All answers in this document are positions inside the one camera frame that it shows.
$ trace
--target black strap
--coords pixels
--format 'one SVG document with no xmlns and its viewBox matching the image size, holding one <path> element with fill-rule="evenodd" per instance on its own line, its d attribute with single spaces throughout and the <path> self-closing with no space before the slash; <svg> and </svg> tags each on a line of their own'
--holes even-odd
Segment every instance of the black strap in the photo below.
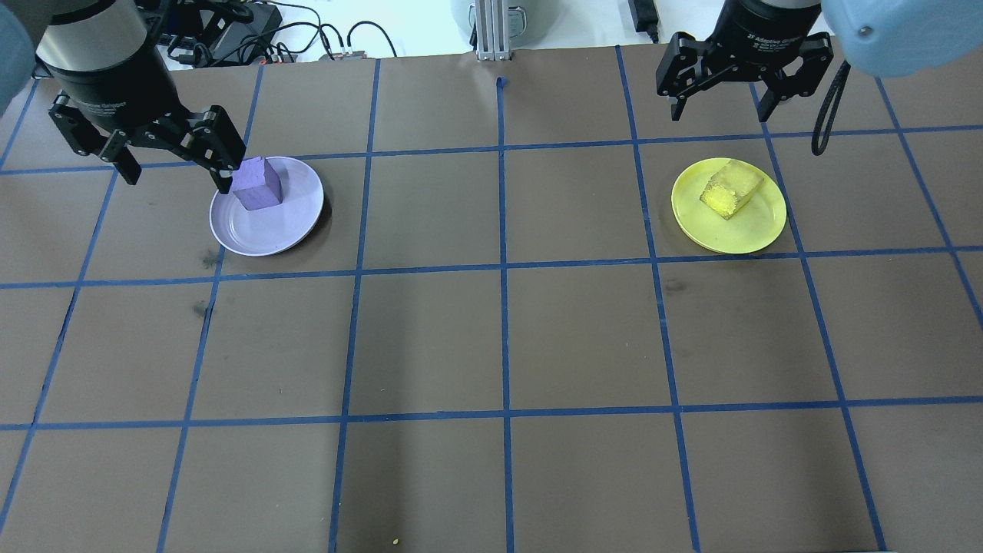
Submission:
<svg viewBox="0 0 983 553">
<path fill-rule="evenodd" d="M 812 154 L 822 155 L 826 151 L 826 145 L 830 142 L 830 132 L 833 130 L 833 121 L 837 118 L 839 101 L 843 98 L 843 91 L 846 90 L 846 78 L 850 75 L 850 64 L 844 61 L 839 66 L 837 75 L 833 77 L 830 84 L 830 91 L 826 92 L 826 99 L 823 106 L 819 108 L 819 116 L 816 118 L 816 126 L 812 129 Z M 826 128 L 823 128 L 823 121 L 826 120 Z"/>
</svg>

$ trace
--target sponge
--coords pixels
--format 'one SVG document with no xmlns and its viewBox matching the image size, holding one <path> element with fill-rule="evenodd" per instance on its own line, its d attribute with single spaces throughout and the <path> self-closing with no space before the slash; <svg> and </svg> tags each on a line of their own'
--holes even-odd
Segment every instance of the sponge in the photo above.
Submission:
<svg viewBox="0 0 983 553">
<path fill-rule="evenodd" d="M 280 176 L 265 157 L 246 159 L 232 173 L 229 191 L 236 195 L 247 211 L 278 206 L 283 202 Z"/>
<path fill-rule="evenodd" d="M 727 162 L 707 183 L 700 201 L 730 220 L 754 196 L 765 178 L 751 165 L 737 159 Z"/>
</svg>

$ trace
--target blue tape line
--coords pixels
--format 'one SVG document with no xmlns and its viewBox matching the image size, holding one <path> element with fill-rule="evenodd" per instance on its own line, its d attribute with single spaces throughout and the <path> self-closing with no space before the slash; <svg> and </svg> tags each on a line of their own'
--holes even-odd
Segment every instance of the blue tape line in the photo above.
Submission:
<svg viewBox="0 0 983 553">
<path fill-rule="evenodd" d="M 362 158 L 366 157 L 365 152 L 348 152 L 343 154 L 305 154 L 305 155 L 292 155 L 296 159 L 345 159 L 349 157 Z"/>
<path fill-rule="evenodd" d="M 709 254 L 701 256 L 669 256 L 659 257 L 659 264 L 666 263 L 702 263 L 709 261 L 755 261 L 766 259 L 798 259 L 798 254 L 774 252 L 767 254 Z"/>
<path fill-rule="evenodd" d="M 472 148 L 430 148 L 425 150 L 392 150 L 388 152 L 372 152 L 372 157 L 394 157 L 398 155 L 434 155 L 434 154 L 476 154 L 481 152 L 497 152 L 497 146 L 475 146 Z"/>
<path fill-rule="evenodd" d="M 246 122 L 246 132 L 243 134 L 243 143 L 249 145 L 249 137 L 253 131 L 253 116 L 256 113 L 256 104 L 260 98 L 260 86 L 262 84 L 262 66 L 256 72 L 256 84 L 253 87 L 253 101 L 250 105 L 250 116 Z M 184 464 L 185 447 L 188 444 L 188 432 L 192 413 L 195 410 L 195 398 L 198 395 L 198 381 L 202 375 L 202 364 L 204 363 L 204 352 L 208 342 L 208 330 L 211 328 L 211 317 L 215 309 L 215 301 L 218 298 L 218 286 L 221 284 L 222 266 L 225 263 L 225 246 L 219 246 L 218 256 L 215 262 L 215 271 L 211 277 L 211 294 L 208 297 L 208 307 L 205 309 L 202 320 L 202 333 L 199 336 L 198 351 L 195 355 L 195 367 L 192 371 L 191 384 L 188 387 L 188 400 L 185 403 L 184 419 L 181 425 L 181 435 L 178 438 L 177 452 L 174 454 L 174 468 L 171 470 L 171 482 L 167 487 L 167 500 L 164 503 L 164 515 L 160 521 L 160 532 L 157 534 L 157 553 L 163 553 L 164 545 L 167 542 L 167 531 L 170 528 L 171 513 L 174 509 L 174 496 L 177 493 L 178 481 L 181 478 L 181 467 Z"/>
<path fill-rule="evenodd" d="M 681 405 L 684 413 L 717 413 L 733 411 L 783 411 L 795 409 L 837 409 L 838 400 L 829 401 L 771 401 L 764 403 L 704 403 Z"/>
<path fill-rule="evenodd" d="M 630 146 L 630 140 L 595 140 L 587 142 L 554 142 L 546 144 L 502 144 L 507 152 L 520 150 L 563 150 L 567 148 L 602 148 L 605 146 Z"/>
<path fill-rule="evenodd" d="M 718 136 L 695 136 L 695 137 L 659 137 L 649 139 L 637 139 L 638 144 L 684 144 L 690 142 L 723 142 L 732 140 L 761 140 L 762 135 L 718 135 Z"/>
<path fill-rule="evenodd" d="M 753 85 L 749 85 L 748 89 L 750 89 L 751 97 L 754 99 L 754 103 L 757 106 L 759 101 L 758 92 L 755 90 Z M 775 170 L 775 181 L 778 183 L 779 189 L 785 196 L 785 201 L 788 203 L 788 225 L 791 228 L 792 237 L 795 239 L 795 248 L 799 254 L 799 262 L 802 265 L 802 272 L 805 275 L 806 286 L 809 289 L 809 299 L 812 301 L 813 312 L 816 315 L 816 323 L 819 326 L 819 334 L 823 340 L 823 348 L 826 350 L 826 358 L 830 365 L 830 374 L 833 378 L 833 386 L 837 391 L 840 412 L 843 416 L 843 426 L 846 429 L 846 437 L 849 440 L 850 449 L 853 453 L 853 462 L 856 465 L 857 476 L 860 480 L 860 488 L 863 491 L 864 502 L 867 505 L 867 514 L 874 530 L 874 537 L 877 539 L 878 548 L 884 551 L 887 550 L 887 545 L 885 545 L 884 540 L 884 532 L 881 529 L 881 522 L 877 514 L 877 506 L 874 503 L 874 494 L 870 489 L 870 482 L 867 479 L 867 469 L 864 466 L 863 457 L 860 455 L 860 445 L 857 442 L 856 432 L 853 429 L 853 419 L 850 416 L 849 405 L 846 402 L 846 393 L 843 390 L 843 383 L 839 377 L 839 368 L 837 366 L 836 357 L 833 353 L 833 344 L 830 342 L 830 335 L 826 327 L 826 319 L 823 316 L 823 308 L 819 303 L 819 293 L 816 291 L 816 283 L 813 280 L 812 272 L 809 269 L 809 260 L 805 254 L 805 249 L 802 247 L 802 236 L 799 234 L 798 223 L 795 220 L 795 214 L 792 210 L 788 191 L 785 188 L 784 179 L 781 176 L 779 158 L 775 153 L 775 145 L 772 142 L 772 137 L 768 130 L 768 124 L 762 122 L 761 130 L 765 134 L 765 144 L 768 146 L 768 155 L 772 160 L 772 168 Z"/>
<path fill-rule="evenodd" d="M 499 264 L 479 263 L 475 265 L 442 265 L 434 267 L 405 267 L 392 269 L 363 269 L 363 275 L 414 275 L 418 273 L 459 273 L 464 271 L 497 271 Z"/>
<path fill-rule="evenodd" d="M 983 130 L 983 125 L 954 125 L 952 127 L 914 127 L 914 128 L 902 128 L 903 133 L 942 133 L 942 132 L 955 132 L 955 131 L 979 131 Z M 835 136 L 869 136 L 869 135 L 889 135 L 897 132 L 897 129 L 867 129 L 867 130 L 848 130 L 848 131 L 833 131 Z M 795 139 L 795 138 L 808 138 L 811 137 L 812 133 L 808 132 L 790 132 L 790 133 L 773 133 L 772 139 Z M 757 140 L 763 139 L 764 135 L 760 134 L 743 134 L 743 135 L 711 135 L 711 136 L 690 136 L 690 137 L 655 137 L 655 138 L 643 138 L 638 139 L 638 144 L 673 144 L 673 143 L 691 143 L 691 142 L 719 142 L 719 141 L 735 141 L 735 140 Z M 632 144 L 630 140 L 606 140 L 606 141 L 586 141 L 586 142 L 557 142 L 557 143 L 544 143 L 544 144 L 512 144 L 505 145 L 504 149 L 508 151 L 513 150 L 560 150 L 567 148 L 595 148 L 595 147 L 605 147 L 605 146 L 629 146 Z M 432 154 L 470 154 L 470 153 L 482 153 L 482 152 L 497 152 L 499 150 L 498 146 L 477 146 L 477 147 L 467 147 L 467 148 L 434 148 L 434 149 L 423 149 L 423 150 L 392 150 L 383 152 L 344 152 L 337 154 L 302 154 L 294 155 L 297 159 L 339 159 L 339 158 L 350 158 L 350 157 L 391 157 L 399 155 L 432 155 Z M 190 161 L 165 161 L 160 163 L 147 163 L 144 168 L 160 168 L 160 167 L 184 167 L 191 166 L 194 163 Z M 37 173 L 73 173 L 73 172 L 84 172 L 84 171 L 110 171 L 112 167 L 109 166 L 92 166 L 92 167 L 51 167 L 51 168 L 38 168 L 38 169 L 11 169 L 11 170 L 0 170 L 0 175 L 24 175 L 24 174 L 37 174 Z"/>
<path fill-rule="evenodd" d="M 871 130 L 853 130 L 853 131 L 833 131 L 832 133 L 830 133 L 830 135 L 835 137 L 849 137 L 849 136 L 892 135 L 894 133 L 895 133 L 894 129 L 871 129 Z M 793 133 L 771 133 L 771 137 L 772 140 L 812 138 L 812 132 L 809 131 L 809 132 L 793 132 Z"/>
<path fill-rule="evenodd" d="M 47 400 L 48 392 L 51 390 L 51 381 L 54 378 L 55 368 L 58 366 L 58 359 L 61 356 L 62 347 L 65 345 L 65 336 L 72 322 L 72 314 L 75 313 L 75 306 L 79 302 L 79 294 L 82 292 L 82 281 L 86 277 L 88 264 L 92 259 L 92 252 L 95 251 L 95 242 L 99 238 L 99 231 L 102 229 L 102 222 L 106 217 L 106 210 L 109 208 L 109 199 L 113 195 L 113 189 L 116 187 L 116 178 L 118 176 L 119 173 L 113 171 L 112 176 L 109 178 L 109 185 L 106 187 L 106 193 L 102 198 L 99 215 L 95 220 L 95 226 L 92 228 L 92 237 L 88 241 L 86 256 L 83 258 L 82 266 L 79 268 L 79 278 L 76 281 L 75 290 L 72 292 L 72 299 L 69 301 L 68 309 L 65 312 L 62 328 L 58 332 L 58 338 L 55 340 L 55 346 L 51 352 L 51 360 L 48 363 L 47 371 L 44 373 L 44 382 L 41 385 L 41 393 L 37 398 L 37 403 L 34 405 L 34 415 L 30 422 L 28 434 L 24 438 L 24 445 L 21 447 L 21 454 L 18 456 L 17 465 L 14 468 L 14 475 L 11 477 L 10 486 L 7 488 L 7 496 L 4 499 L 3 509 L 0 510 L 0 535 L 3 534 L 4 526 L 7 523 L 7 516 L 10 515 L 10 509 L 14 503 L 14 493 L 17 491 L 17 485 L 21 481 L 21 474 L 24 472 L 24 464 L 28 459 L 30 444 L 33 442 L 34 434 L 37 432 L 37 424 L 40 422 L 41 412 L 44 410 L 44 402 Z"/>
<path fill-rule="evenodd" d="M 313 416 L 277 416 L 264 418 L 209 418 L 191 420 L 188 426 L 193 428 L 218 428 L 239 426 L 284 426 L 298 424 L 334 424 L 341 422 L 340 415 Z"/>
<path fill-rule="evenodd" d="M 957 252 L 983 252 L 983 246 L 955 246 Z M 877 257 L 924 254 L 946 254 L 950 249 L 945 246 L 924 248 L 882 248 L 875 250 L 828 250 L 804 252 L 807 258 L 839 258 L 839 257 Z M 659 264 L 705 263 L 716 261 L 755 261 L 769 259 L 798 259 L 795 252 L 772 252 L 765 254 L 721 255 L 708 254 L 697 256 L 668 256 L 659 257 Z M 557 267 L 596 267 L 611 265 L 645 265 L 652 263 L 650 258 L 613 258 L 613 259 L 583 259 L 558 261 L 510 262 L 505 264 L 507 269 L 552 269 Z M 430 267 L 394 267 L 387 269 L 362 269 L 362 275 L 411 275 L 421 273 L 457 273 L 470 271 L 498 271 L 501 264 L 484 263 L 473 265 L 436 265 Z M 227 280 L 267 280 L 278 278 L 325 278 L 353 277 L 355 270 L 344 269 L 337 271 L 301 271 L 296 273 L 241 273 L 222 275 L 221 281 Z M 173 284 L 201 284 L 211 282 L 211 276 L 187 276 L 177 278 L 123 278 L 119 280 L 84 280 L 82 287 L 97 286 L 165 286 Z M 31 288 L 71 288 L 77 284 L 74 280 L 56 280 L 48 282 L 0 282 L 3 289 Z"/>
<path fill-rule="evenodd" d="M 504 459 L 505 484 L 505 551 L 515 551 L 515 519 L 512 502 L 512 405 L 511 377 L 509 376 L 508 352 L 508 226 L 506 221 L 507 203 L 505 201 L 505 94 L 508 84 L 504 77 L 495 79 L 495 107 L 498 123 L 498 260 L 499 289 L 501 300 L 501 406 L 502 406 L 502 452 Z"/>
<path fill-rule="evenodd" d="M 971 405 L 983 403 L 983 396 L 941 396 L 928 398 L 871 398 L 848 399 L 850 407 L 894 407 L 894 406 L 925 406 L 925 405 Z M 510 418 L 540 418 L 560 416 L 606 416 L 625 414 L 672 414 L 703 412 L 737 412 L 737 411 L 781 411 L 804 409 L 838 409 L 840 402 L 836 400 L 815 401 L 771 401 L 757 403 L 697 403 L 690 405 L 624 405 L 608 407 L 545 407 L 509 409 Z M 350 414 L 345 418 L 349 424 L 372 424 L 379 422 L 425 421 L 425 420 L 460 420 L 460 419 L 489 419 L 505 416 L 503 409 L 486 409 L 474 411 L 429 411 L 410 413 L 378 413 Z M 239 427 L 239 426 L 282 426 L 304 424 L 334 424 L 340 423 L 341 415 L 312 415 L 262 418 L 216 418 L 184 420 L 122 420 L 122 421 L 83 421 L 83 422 L 39 422 L 36 430 L 100 430 L 127 428 L 192 428 L 210 427 Z M 0 424 L 0 432 L 18 432 L 29 430 L 30 424 Z"/>
<path fill-rule="evenodd" d="M 70 280 L 57 282 L 0 282 L 0 290 L 21 290 L 28 288 L 74 288 L 78 284 Z"/>
<path fill-rule="evenodd" d="M 642 155 L 639 148 L 638 128 L 635 124 L 635 110 L 631 103 L 631 90 L 628 87 L 628 76 L 624 69 L 624 58 L 621 46 L 614 47 L 617 58 L 618 73 L 621 77 L 621 88 L 624 92 L 624 104 L 628 112 L 628 125 L 631 129 L 632 152 L 635 156 L 635 178 L 638 180 L 638 197 L 642 208 L 642 219 L 645 223 L 645 239 L 649 246 L 649 256 L 652 258 L 652 283 L 656 293 L 656 308 L 659 313 L 659 330 L 662 334 L 663 357 L 665 358 L 665 376 L 668 380 L 669 398 L 672 403 L 672 424 L 675 429 L 676 449 L 679 454 L 679 473 L 682 479 L 683 498 L 686 502 L 686 515 L 689 519 L 689 535 L 693 551 L 700 553 L 700 532 L 696 523 L 696 506 L 693 500 L 693 484 L 689 473 L 689 458 L 686 453 L 686 438 L 682 427 L 682 414 L 679 411 L 679 392 L 676 388 L 675 370 L 672 364 L 672 350 L 669 345 L 669 329 L 665 320 L 665 303 L 663 302 L 663 286 L 659 275 L 659 256 L 652 233 L 652 219 L 649 215 L 648 193 L 645 187 L 645 174 L 642 170 Z"/>
<path fill-rule="evenodd" d="M 119 430 L 134 428 L 181 428 L 181 420 L 105 420 L 91 422 L 39 422 L 38 430 Z"/>
<path fill-rule="evenodd" d="M 917 405 L 961 405 L 983 403 L 983 396 L 942 396 L 936 398 L 848 399 L 851 407 L 893 407 Z"/>
<path fill-rule="evenodd" d="M 7 140 L 7 146 L 5 146 L 3 149 L 3 155 L 0 155 L 0 169 L 2 169 L 4 163 L 7 162 L 7 157 L 10 156 L 10 150 L 14 147 L 14 141 L 17 140 L 17 134 L 21 132 L 21 126 L 24 125 L 24 119 L 28 116 L 30 101 L 34 99 L 34 93 L 37 92 L 38 83 L 40 83 L 40 81 L 34 81 L 33 84 L 30 85 L 30 91 L 28 92 L 27 99 L 24 100 L 24 107 L 21 108 L 21 114 L 17 117 L 17 123 L 14 123 L 14 130 L 10 134 L 10 139 Z"/>
<path fill-rule="evenodd" d="M 966 297 L 969 298 L 969 303 L 972 305 L 973 313 L 976 315 L 976 323 L 979 325 L 980 329 L 983 329 L 983 309 L 980 308 L 980 302 L 976 299 L 976 294 L 973 292 L 973 286 L 969 282 L 969 277 L 966 275 L 965 269 L 962 267 L 962 260 L 959 259 L 959 255 L 956 253 L 953 247 L 953 240 L 949 235 L 949 231 L 946 230 L 946 224 L 942 221 L 942 216 L 939 214 L 939 209 L 935 205 L 935 201 L 932 200 L 932 194 L 929 192 L 928 185 L 925 184 L 925 179 L 922 177 L 921 169 L 918 168 L 918 162 L 915 160 L 915 155 L 911 151 L 911 146 L 908 145 L 908 140 L 901 131 L 901 125 L 897 121 L 897 115 L 895 114 L 895 109 L 891 105 L 891 99 L 888 97 L 888 91 L 884 88 L 884 82 L 880 78 L 874 80 L 877 83 L 878 90 L 881 91 L 881 98 L 884 100 L 884 105 L 888 109 L 888 114 L 891 115 L 891 122 L 895 125 L 897 132 L 897 137 L 901 140 L 901 147 L 904 149 L 904 155 L 908 158 L 908 163 L 911 165 L 911 172 L 915 175 L 915 180 L 918 181 L 918 188 L 921 189 L 922 196 L 925 197 L 925 203 L 928 204 L 929 211 L 932 212 L 932 218 L 935 220 L 935 224 L 939 227 L 939 233 L 942 234 L 942 240 L 946 243 L 946 248 L 949 250 L 950 255 L 953 258 L 953 263 L 955 264 L 955 271 L 959 275 L 959 280 L 962 281 L 962 287 L 966 292 Z"/>
<path fill-rule="evenodd" d="M 222 275 L 219 280 L 276 280 L 279 278 L 324 278 L 324 277 L 353 277 L 355 271 L 302 271 L 299 273 L 246 273 L 237 275 Z"/>
<path fill-rule="evenodd" d="M 250 103 L 249 117 L 246 119 L 246 133 L 243 134 L 243 142 L 245 144 L 249 143 L 249 138 L 253 135 L 253 119 L 256 117 L 256 108 L 260 104 L 260 86 L 262 85 L 263 68 L 264 66 L 260 65 L 256 74 L 256 84 L 253 85 L 253 101 Z"/>
<path fill-rule="evenodd" d="M 894 109 L 888 110 L 888 113 L 893 113 Z M 983 125 L 953 125 L 951 127 L 899 127 L 902 133 L 947 133 L 955 131 L 983 131 Z"/>
<path fill-rule="evenodd" d="M 652 260 L 644 257 L 615 258 L 615 259 L 585 259 L 575 261 L 535 261 L 512 262 L 505 266 L 509 269 L 552 269 L 556 267 L 599 267 L 608 265 L 644 265 Z"/>
<path fill-rule="evenodd" d="M 173 284 L 204 284 L 212 282 L 213 276 L 189 276 L 187 278 L 133 278 L 126 280 L 86 280 L 83 288 L 105 286 L 168 286 Z"/>
<path fill-rule="evenodd" d="M 362 268 L 365 265 L 366 226 L 369 222 L 369 195 L 372 183 L 372 152 L 376 139 L 376 108 L 378 106 L 378 75 L 380 62 L 376 60 L 372 82 L 372 104 L 369 110 L 369 137 L 366 141 L 365 181 L 362 185 L 362 219 L 359 223 L 359 249 L 355 265 L 355 285 L 352 289 L 352 316 L 348 325 L 348 354 L 345 360 L 345 382 L 341 400 L 341 424 L 338 428 L 338 450 L 334 465 L 334 489 L 331 494 L 331 522 L 328 527 L 327 550 L 337 551 L 338 522 L 341 517 L 341 486 L 345 467 L 345 446 L 348 441 L 348 412 L 352 402 L 352 375 L 355 364 L 356 332 L 359 325 L 359 302 L 362 293 Z"/>
<path fill-rule="evenodd" d="M 144 163 L 144 169 L 163 169 L 167 167 L 191 167 L 194 166 L 193 161 L 159 161 L 157 163 Z"/>
<path fill-rule="evenodd" d="M 2 176 L 17 176 L 17 175 L 38 175 L 38 174 L 51 174 L 51 173 L 86 173 L 89 171 L 112 171 L 112 166 L 109 165 L 94 165 L 91 167 L 49 167 L 42 169 L 10 169 L 6 171 L 0 171 Z"/>
</svg>

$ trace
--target floor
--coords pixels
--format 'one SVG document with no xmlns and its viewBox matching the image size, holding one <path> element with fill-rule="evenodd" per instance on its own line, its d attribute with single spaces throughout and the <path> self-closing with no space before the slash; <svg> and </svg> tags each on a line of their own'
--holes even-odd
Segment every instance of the floor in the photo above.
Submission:
<svg viewBox="0 0 983 553">
<path fill-rule="evenodd" d="M 176 74 L 323 181 L 332 216 L 258 259 L 212 238 L 204 171 L 140 153 L 129 187 L 25 90 L 0 551 L 978 549 L 983 52 L 855 72 L 818 158 L 819 98 L 761 125 L 721 85 L 670 122 L 661 54 Z M 786 193 L 763 252 L 676 226 L 711 156 Z"/>
</svg>

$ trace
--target black cable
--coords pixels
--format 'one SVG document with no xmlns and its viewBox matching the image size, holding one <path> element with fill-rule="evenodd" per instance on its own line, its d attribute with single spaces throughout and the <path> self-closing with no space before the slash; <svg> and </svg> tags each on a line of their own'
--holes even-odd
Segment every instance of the black cable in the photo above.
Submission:
<svg viewBox="0 0 983 553">
<path fill-rule="evenodd" d="M 849 62 L 843 62 L 839 66 L 837 75 L 833 77 L 830 84 L 830 91 L 826 92 L 822 107 L 819 108 L 819 116 L 816 118 L 816 126 L 812 129 L 812 155 L 822 155 L 826 151 L 826 145 L 830 142 L 830 133 L 833 131 L 833 121 L 837 118 L 839 101 L 843 98 L 843 91 L 846 90 L 846 78 L 850 76 Z M 823 128 L 823 120 L 829 113 L 829 120 L 826 121 L 826 128 Z"/>
<path fill-rule="evenodd" d="M 334 31 L 334 33 L 338 36 L 338 47 L 339 48 L 344 48 L 345 47 L 345 41 L 341 39 L 341 32 L 339 32 L 338 29 L 334 25 L 332 25 L 330 23 L 324 23 L 324 24 L 321 24 L 320 26 L 321 26 L 322 29 L 325 28 L 325 27 L 327 27 L 327 28 L 331 29 L 332 31 Z"/>
<path fill-rule="evenodd" d="M 174 0 L 162 0 L 161 7 L 157 10 L 157 21 L 153 22 L 153 27 L 150 28 L 150 39 L 153 42 L 157 42 L 157 39 L 163 34 L 173 5 Z"/>
<path fill-rule="evenodd" d="M 348 37 L 347 37 L 348 40 L 347 40 L 347 42 L 348 42 L 348 47 L 349 48 L 352 47 L 352 31 L 354 31 L 355 29 L 358 28 L 358 26 L 361 26 L 361 25 L 371 25 L 371 26 L 375 27 L 376 29 L 382 31 L 382 36 L 385 36 L 385 41 L 389 43 L 389 49 L 392 50 L 392 57 L 394 57 L 394 58 L 398 58 L 399 57 L 398 55 L 396 55 L 396 47 L 392 45 L 392 40 L 389 39 L 389 33 L 386 32 L 385 29 L 383 29 L 381 25 L 379 25 L 378 23 L 376 23 L 374 21 L 360 21 L 359 23 L 353 25 L 352 28 L 350 28 L 348 30 Z"/>
<path fill-rule="evenodd" d="M 218 58 L 216 60 L 213 60 L 207 67 L 214 67 L 215 64 L 219 64 L 219 63 L 221 63 L 221 62 L 229 59 L 233 55 L 237 55 L 237 54 L 239 55 L 239 58 L 242 59 L 242 53 L 243 53 L 243 50 L 245 48 L 248 48 L 248 47 L 251 47 L 251 46 L 255 46 L 256 44 L 260 44 L 260 45 L 263 45 L 264 43 L 269 44 L 269 37 L 270 36 L 273 36 L 274 34 L 280 32 L 280 31 L 284 31 L 286 29 L 290 29 L 290 28 L 293 28 L 293 27 L 314 27 L 314 28 L 318 29 L 318 35 L 315 36 L 315 38 L 317 38 L 318 36 L 323 35 L 323 30 L 320 27 L 318 27 L 317 25 L 313 24 L 313 23 L 309 23 L 309 22 L 306 22 L 306 21 L 294 22 L 294 23 L 287 24 L 287 25 L 284 25 L 282 27 L 278 27 L 278 28 L 273 29 L 273 30 L 270 30 L 270 31 L 266 31 L 266 32 L 262 32 L 262 33 L 259 33 L 259 34 L 253 34 L 253 35 L 250 35 L 250 36 L 243 37 L 243 40 L 242 40 L 242 42 L 240 42 L 240 44 L 239 44 L 238 47 L 236 47 L 234 50 L 228 52 L 224 56 L 222 56 L 222 57 L 220 57 L 220 58 Z M 306 51 L 313 44 L 314 44 L 314 40 L 312 39 L 311 42 L 309 42 L 308 45 L 303 50 L 300 50 L 300 51 L 301 52 Z M 269 49 L 270 50 L 274 49 L 271 44 L 269 44 Z"/>
<path fill-rule="evenodd" d="M 302 10 L 307 10 L 309 12 L 313 12 L 314 15 L 315 15 L 315 17 L 318 18 L 318 27 L 319 28 L 324 25 L 324 23 L 320 20 L 320 12 L 318 10 L 315 10 L 314 8 L 310 7 L 310 6 L 301 6 L 300 4 L 288 4 L 286 2 L 276 2 L 274 0 L 249 0 L 249 1 L 250 2 L 253 2 L 254 4 L 272 4 L 273 6 L 283 6 L 283 7 L 287 7 L 287 8 L 299 8 L 299 9 L 302 9 Z M 331 46 L 327 43 L 327 38 L 325 36 L 323 36 L 323 35 L 321 36 L 321 45 L 324 46 L 324 51 L 325 52 L 330 53 Z M 341 33 L 339 33 L 338 34 L 338 47 L 340 48 L 341 46 L 344 46 L 344 42 L 341 41 Z"/>
</svg>

